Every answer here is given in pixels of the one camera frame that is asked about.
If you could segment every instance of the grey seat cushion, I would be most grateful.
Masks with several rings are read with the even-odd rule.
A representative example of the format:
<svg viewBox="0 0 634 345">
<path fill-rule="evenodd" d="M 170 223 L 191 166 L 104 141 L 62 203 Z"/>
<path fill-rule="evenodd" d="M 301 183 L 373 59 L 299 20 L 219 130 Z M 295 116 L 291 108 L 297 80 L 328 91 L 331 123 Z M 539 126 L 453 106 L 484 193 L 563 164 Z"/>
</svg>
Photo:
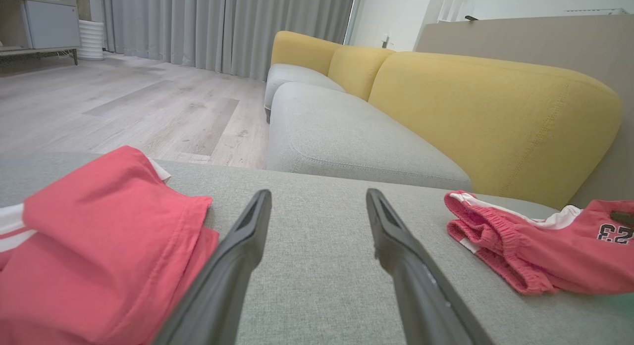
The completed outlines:
<svg viewBox="0 0 634 345">
<path fill-rule="evenodd" d="M 96 155 L 0 157 L 0 207 L 20 203 Z M 444 190 L 305 174 L 158 161 L 168 185 L 212 196 L 205 225 L 226 235 L 253 193 L 270 189 L 260 266 L 251 275 L 237 344 L 405 343 L 392 280 L 374 259 L 365 207 L 381 190 L 497 345 L 631 344 L 634 297 L 519 295 L 446 232 Z M 529 217 L 548 207 L 480 197 Z"/>
<path fill-rule="evenodd" d="M 315 86 L 322 86 L 338 92 L 345 92 L 344 88 L 315 70 L 299 67 L 291 64 L 273 64 L 269 69 L 266 79 L 266 91 L 264 93 L 264 106 L 271 108 L 275 92 L 280 86 L 288 82 L 299 82 Z"/>
<path fill-rule="evenodd" d="M 358 97 L 287 83 L 273 106 L 267 169 L 471 190 L 450 158 Z"/>
</svg>

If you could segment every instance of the yellow backrest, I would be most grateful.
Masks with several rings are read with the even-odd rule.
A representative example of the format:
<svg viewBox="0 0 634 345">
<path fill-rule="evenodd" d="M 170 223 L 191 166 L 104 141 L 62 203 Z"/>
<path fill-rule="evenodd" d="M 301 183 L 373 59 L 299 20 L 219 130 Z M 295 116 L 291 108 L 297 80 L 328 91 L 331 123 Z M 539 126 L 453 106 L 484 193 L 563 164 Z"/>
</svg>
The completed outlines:
<svg viewBox="0 0 634 345">
<path fill-rule="evenodd" d="M 369 102 L 430 142 L 474 191 L 565 205 L 621 122 L 609 87 L 571 70 L 421 52 L 389 56 Z"/>
<path fill-rule="evenodd" d="M 299 65 L 328 75 L 330 61 L 339 43 L 306 36 L 295 32 L 279 31 L 275 34 L 271 65 L 276 63 Z"/>
<path fill-rule="evenodd" d="M 330 61 L 328 77 L 347 93 L 368 101 L 376 72 L 393 53 L 391 49 L 339 47 Z"/>
</svg>

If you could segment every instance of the sofa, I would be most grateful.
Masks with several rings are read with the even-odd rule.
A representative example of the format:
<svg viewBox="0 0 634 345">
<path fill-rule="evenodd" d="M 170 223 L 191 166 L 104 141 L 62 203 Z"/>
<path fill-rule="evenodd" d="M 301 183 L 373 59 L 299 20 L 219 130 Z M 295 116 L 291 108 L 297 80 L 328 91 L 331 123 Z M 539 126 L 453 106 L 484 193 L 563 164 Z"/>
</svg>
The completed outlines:
<svg viewBox="0 0 634 345">
<path fill-rule="evenodd" d="M 21 203 L 97 157 L 0 157 L 0 207 Z M 172 174 L 168 185 L 176 191 L 213 197 L 205 226 L 218 230 L 220 237 L 256 191 L 271 190 L 264 256 L 247 288 L 238 344 L 405 343 L 392 279 L 374 258 L 365 205 L 368 188 L 385 194 L 495 345 L 627 345 L 634 338 L 633 295 L 516 293 L 447 234 L 453 215 L 443 203 L 446 190 L 157 162 Z M 543 218 L 555 211 L 529 201 L 478 197 L 529 217 Z"/>
<path fill-rule="evenodd" d="M 343 46 L 286 31 L 274 39 L 264 105 L 269 170 L 462 189 L 556 209 L 621 123 L 618 95 L 571 70 Z"/>
</svg>

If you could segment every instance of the cabinet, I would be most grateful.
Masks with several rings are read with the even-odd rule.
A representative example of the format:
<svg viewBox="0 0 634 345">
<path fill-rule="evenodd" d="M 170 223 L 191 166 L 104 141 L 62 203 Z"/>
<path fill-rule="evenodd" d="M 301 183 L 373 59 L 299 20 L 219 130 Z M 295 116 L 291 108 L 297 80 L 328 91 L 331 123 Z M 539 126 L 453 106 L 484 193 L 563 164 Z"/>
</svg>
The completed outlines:
<svg viewBox="0 0 634 345">
<path fill-rule="evenodd" d="M 0 42 L 0 57 L 55 51 L 74 55 L 80 45 L 77 6 L 61 0 L 0 0 Z"/>
<path fill-rule="evenodd" d="M 77 7 L 26 1 L 26 14 L 34 49 L 79 45 Z"/>
</svg>

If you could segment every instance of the laminate flooring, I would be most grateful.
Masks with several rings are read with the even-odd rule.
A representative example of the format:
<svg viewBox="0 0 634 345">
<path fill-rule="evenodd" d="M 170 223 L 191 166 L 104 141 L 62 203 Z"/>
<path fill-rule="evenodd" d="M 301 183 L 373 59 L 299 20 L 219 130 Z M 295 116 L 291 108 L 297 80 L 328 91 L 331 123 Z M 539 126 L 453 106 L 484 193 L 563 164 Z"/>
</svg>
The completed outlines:
<svg viewBox="0 0 634 345">
<path fill-rule="evenodd" d="M 0 154 L 130 145 L 155 159 L 263 169 L 263 103 L 261 81 L 151 59 L 17 62 L 0 70 Z"/>
</svg>

